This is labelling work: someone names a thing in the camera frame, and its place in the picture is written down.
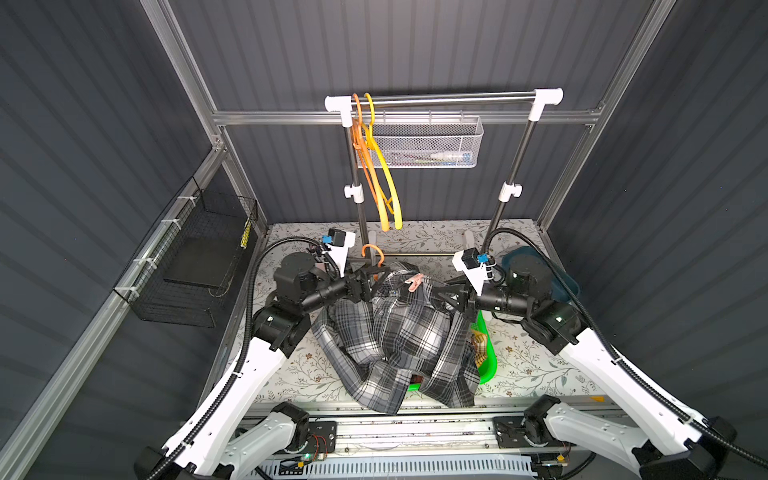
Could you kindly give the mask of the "brown orange hanger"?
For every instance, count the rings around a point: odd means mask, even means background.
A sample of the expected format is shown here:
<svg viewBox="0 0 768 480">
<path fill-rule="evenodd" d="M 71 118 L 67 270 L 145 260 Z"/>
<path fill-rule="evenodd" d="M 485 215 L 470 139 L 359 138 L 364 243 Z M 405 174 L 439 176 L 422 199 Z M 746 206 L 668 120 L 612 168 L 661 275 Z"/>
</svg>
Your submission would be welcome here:
<svg viewBox="0 0 768 480">
<path fill-rule="evenodd" d="M 383 250 L 372 243 L 364 244 L 361 248 L 361 254 L 363 256 L 369 255 L 370 259 L 375 263 L 377 267 L 381 267 L 385 261 L 385 254 Z"/>
</svg>

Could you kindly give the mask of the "yellow plaid long-sleeve shirt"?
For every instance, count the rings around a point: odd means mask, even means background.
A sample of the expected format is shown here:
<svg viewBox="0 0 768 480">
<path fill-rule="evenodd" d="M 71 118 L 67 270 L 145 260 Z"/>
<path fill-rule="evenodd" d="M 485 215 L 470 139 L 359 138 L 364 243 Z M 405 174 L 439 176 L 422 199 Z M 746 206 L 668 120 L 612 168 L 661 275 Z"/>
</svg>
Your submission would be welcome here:
<svg viewBox="0 0 768 480">
<path fill-rule="evenodd" d="M 488 354 L 488 336 L 481 332 L 474 332 L 471 336 L 471 344 L 474 349 L 474 362 L 478 369 L 489 358 Z"/>
</svg>

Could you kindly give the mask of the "pink clothespin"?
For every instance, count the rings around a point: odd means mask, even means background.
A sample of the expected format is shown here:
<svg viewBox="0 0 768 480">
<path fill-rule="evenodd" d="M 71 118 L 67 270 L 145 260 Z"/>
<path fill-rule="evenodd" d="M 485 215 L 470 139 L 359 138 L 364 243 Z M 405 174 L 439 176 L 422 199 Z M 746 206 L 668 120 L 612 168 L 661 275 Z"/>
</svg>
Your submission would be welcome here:
<svg viewBox="0 0 768 480">
<path fill-rule="evenodd" d="M 405 280 L 404 283 L 408 287 L 409 292 L 415 292 L 421 286 L 423 281 L 424 275 L 422 273 L 418 273 Z"/>
</svg>

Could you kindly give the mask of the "grey plaid long-sleeve shirt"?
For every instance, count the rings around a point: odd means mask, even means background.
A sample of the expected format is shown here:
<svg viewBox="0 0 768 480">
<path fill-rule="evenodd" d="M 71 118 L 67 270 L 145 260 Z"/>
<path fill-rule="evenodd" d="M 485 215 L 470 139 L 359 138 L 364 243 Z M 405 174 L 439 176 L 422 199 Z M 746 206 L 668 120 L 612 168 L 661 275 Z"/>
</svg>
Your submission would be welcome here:
<svg viewBox="0 0 768 480">
<path fill-rule="evenodd" d="M 479 385 L 472 320 L 441 296 L 445 284 L 393 262 L 369 301 L 323 308 L 313 335 L 347 393 L 379 413 L 399 411 L 412 383 L 450 408 L 471 407 Z"/>
</svg>

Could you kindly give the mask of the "orange plastic hanger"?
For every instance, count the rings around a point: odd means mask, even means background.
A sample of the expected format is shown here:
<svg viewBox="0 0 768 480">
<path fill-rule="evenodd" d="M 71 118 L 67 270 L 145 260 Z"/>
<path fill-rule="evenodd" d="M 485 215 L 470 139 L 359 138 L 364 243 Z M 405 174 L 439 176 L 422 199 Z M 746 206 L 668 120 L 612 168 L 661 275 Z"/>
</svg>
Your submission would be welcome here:
<svg viewBox="0 0 768 480">
<path fill-rule="evenodd" d="M 354 100 L 357 112 L 356 117 L 353 119 L 352 127 L 353 147 L 358 155 L 365 178 L 374 198 L 374 203 L 378 211 L 381 228 L 384 232 L 387 232 L 390 230 L 389 215 L 385 203 L 384 193 L 379 183 L 371 157 L 371 152 L 364 135 L 365 128 L 362 116 L 362 105 L 357 94 L 354 94 L 352 98 Z"/>
</svg>

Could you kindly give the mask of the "yellow plastic hanger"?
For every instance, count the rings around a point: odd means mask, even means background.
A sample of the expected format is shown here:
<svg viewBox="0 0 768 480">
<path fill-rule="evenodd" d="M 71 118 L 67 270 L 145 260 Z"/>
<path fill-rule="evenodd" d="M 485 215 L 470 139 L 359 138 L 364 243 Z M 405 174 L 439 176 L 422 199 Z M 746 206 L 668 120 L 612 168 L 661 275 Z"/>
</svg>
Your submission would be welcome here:
<svg viewBox="0 0 768 480">
<path fill-rule="evenodd" d="M 370 122 L 366 127 L 366 143 L 368 148 L 372 149 L 376 153 L 377 158 L 379 159 L 379 164 L 380 164 L 381 170 L 385 175 L 389 192 L 390 192 L 390 197 L 388 200 L 385 200 L 385 205 L 389 210 L 389 212 L 393 215 L 395 228 L 397 230 L 401 230 L 404 226 L 401 202 L 399 199 L 399 195 L 398 195 L 389 165 L 384 157 L 384 154 L 381 148 L 379 147 L 375 139 L 374 132 L 373 132 L 373 127 L 376 119 L 374 101 L 372 96 L 369 93 L 365 93 L 365 98 L 367 100 L 369 113 L 370 113 Z"/>
</svg>

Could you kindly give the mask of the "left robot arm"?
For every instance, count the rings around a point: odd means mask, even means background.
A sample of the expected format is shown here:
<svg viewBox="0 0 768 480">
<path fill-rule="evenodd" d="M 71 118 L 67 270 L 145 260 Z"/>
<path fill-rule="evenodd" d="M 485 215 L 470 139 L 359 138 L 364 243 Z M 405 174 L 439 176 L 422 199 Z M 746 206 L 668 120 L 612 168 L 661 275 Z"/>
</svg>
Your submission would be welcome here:
<svg viewBox="0 0 768 480">
<path fill-rule="evenodd" d="M 352 269 L 352 233 L 337 242 L 295 236 L 307 250 L 285 256 L 274 271 L 276 290 L 259 310 L 246 309 L 240 352 L 192 416 L 159 449 L 145 448 L 134 462 L 139 479 L 244 479 L 280 451 L 297 451 L 309 436 L 309 415 L 285 401 L 256 426 L 236 429 L 257 394 L 291 357 L 311 327 L 311 313 L 339 299 L 371 300 L 389 272 L 382 262 Z"/>
</svg>

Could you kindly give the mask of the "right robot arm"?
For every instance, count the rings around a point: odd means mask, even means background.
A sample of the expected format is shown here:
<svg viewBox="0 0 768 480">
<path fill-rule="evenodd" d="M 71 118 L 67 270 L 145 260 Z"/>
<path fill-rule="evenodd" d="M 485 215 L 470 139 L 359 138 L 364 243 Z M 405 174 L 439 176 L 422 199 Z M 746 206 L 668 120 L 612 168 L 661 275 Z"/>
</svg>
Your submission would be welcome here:
<svg viewBox="0 0 768 480">
<path fill-rule="evenodd" d="M 728 421 L 689 407 L 618 352 L 571 289 L 565 291 L 567 301 L 552 299 L 552 282 L 567 282 L 545 254 L 534 268 L 510 270 L 509 284 L 493 284 L 488 250 L 499 234 L 534 244 L 502 227 L 490 231 L 480 249 L 454 253 L 452 263 L 465 278 L 447 289 L 445 299 L 469 319 L 481 311 L 519 317 L 536 343 L 586 375 L 633 422 L 611 422 L 543 395 L 524 411 L 517 428 L 531 446 L 575 444 L 641 479 L 716 479 L 730 454 L 767 466 L 766 459 L 736 445 L 737 432 Z"/>
</svg>

